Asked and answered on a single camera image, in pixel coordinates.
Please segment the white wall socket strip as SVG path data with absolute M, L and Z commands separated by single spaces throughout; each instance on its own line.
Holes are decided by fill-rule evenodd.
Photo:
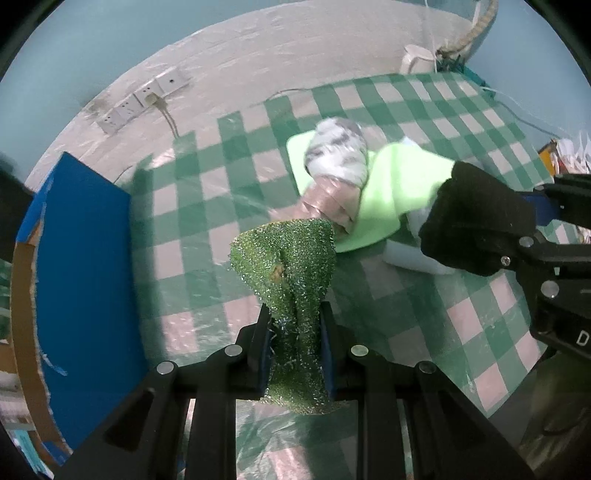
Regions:
M 162 102 L 188 83 L 188 76 L 184 72 L 178 67 L 171 67 L 137 87 L 100 116 L 96 124 L 106 135 L 113 135 L 145 110 L 155 107 L 157 102 Z

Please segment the black cloth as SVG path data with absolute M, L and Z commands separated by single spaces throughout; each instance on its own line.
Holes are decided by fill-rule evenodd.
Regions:
M 426 256 L 488 277 L 535 231 L 534 207 L 518 192 L 472 164 L 456 162 L 419 236 Z

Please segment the neon green foam sheet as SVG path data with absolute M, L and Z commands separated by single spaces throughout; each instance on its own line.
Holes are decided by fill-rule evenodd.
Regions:
M 454 162 L 423 149 L 404 137 L 390 141 L 377 127 L 361 130 L 365 141 L 368 178 L 362 188 L 322 175 L 311 177 L 304 155 L 314 131 L 287 140 L 287 154 L 297 191 L 294 217 L 324 217 L 335 229 L 335 251 L 362 249 L 396 233 L 402 217 L 425 209 L 440 186 L 451 177 Z

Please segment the white plastic bag pile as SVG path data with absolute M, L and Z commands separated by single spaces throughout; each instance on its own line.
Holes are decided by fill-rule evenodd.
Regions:
M 552 163 L 556 174 L 589 174 L 591 147 L 588 133 L 580 131 L 575 140 L 559 139 L 552 155 Z

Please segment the green checkered plastic tablecloth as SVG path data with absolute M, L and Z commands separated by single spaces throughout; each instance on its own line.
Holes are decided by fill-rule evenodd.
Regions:
M 515 189 L 549 175 L 487 88 L 456 73 L 383 75 L 290 89 L 208 121 L 149 153 L 117 179 L 132 197 L 140 329 L 151 363 L 201 361 L 235 341 L 259 301 L 228 262 L 240 232 L 290 217 L 301 174 L 287 142 L 328 117 L 349 118 L 370 150 L 409 138 L 468 161 Z M 328 298 L 335 317 L 396 362 L 432 360 L 485 414 L 518 388 L 543 353 L 510 273 L 442 269 L 418 248 L 419 211 L 394 235 L 339 253 Z

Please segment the camouflage wrapped bundle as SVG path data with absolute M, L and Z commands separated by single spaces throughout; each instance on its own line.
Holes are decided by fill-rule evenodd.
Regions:
M 304 172 L 311 179 L 294 207 L 294 217 L 322 218 L 332 222 L 339 236 L 351 233 L 369 178 L 362 128 L 346 118 L 322 120 L 308 146 L 290 155 L 290 161 L 294 173 Z

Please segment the green bubble wrap sheet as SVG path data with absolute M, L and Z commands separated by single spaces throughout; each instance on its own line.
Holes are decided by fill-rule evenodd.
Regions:
M 271 316 L 273 365 L 264 401 L 297 414 L 335 410 L 322 375 L 320 310 L 335 271 L 332 223 L 276 221 L 242 232 L 229 261 Z

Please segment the yellow sign board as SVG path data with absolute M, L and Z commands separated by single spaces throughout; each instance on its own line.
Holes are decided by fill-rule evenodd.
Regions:
M 557 141 L 555 139 L 551 139 L 545 146 L 543 146 L 539 151 L 538 155 L 542 160 L 545 168 L 550 173 L 551 176 L 555 176 L 560 172 L 560 165 L 557 160 Z

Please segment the blue cardboard box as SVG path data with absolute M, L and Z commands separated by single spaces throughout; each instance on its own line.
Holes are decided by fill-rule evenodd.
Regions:
M 10 345 L 39 455 L 55 469 L 145 377 L 131 197 L 63 153 L 14 247 Z

